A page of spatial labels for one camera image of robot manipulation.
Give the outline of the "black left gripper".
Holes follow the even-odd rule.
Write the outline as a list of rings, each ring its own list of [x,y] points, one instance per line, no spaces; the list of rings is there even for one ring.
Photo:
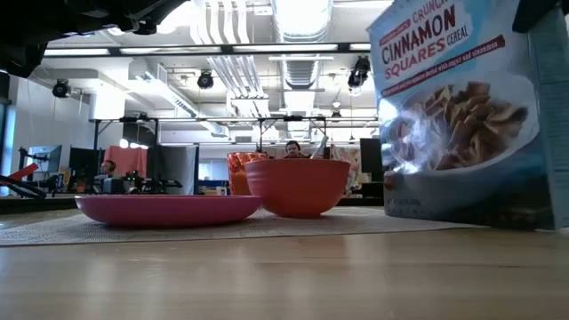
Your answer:
[[[1,71],[28,76],[55,40],[119,27],[155,34],[186,0],[1,0]]]

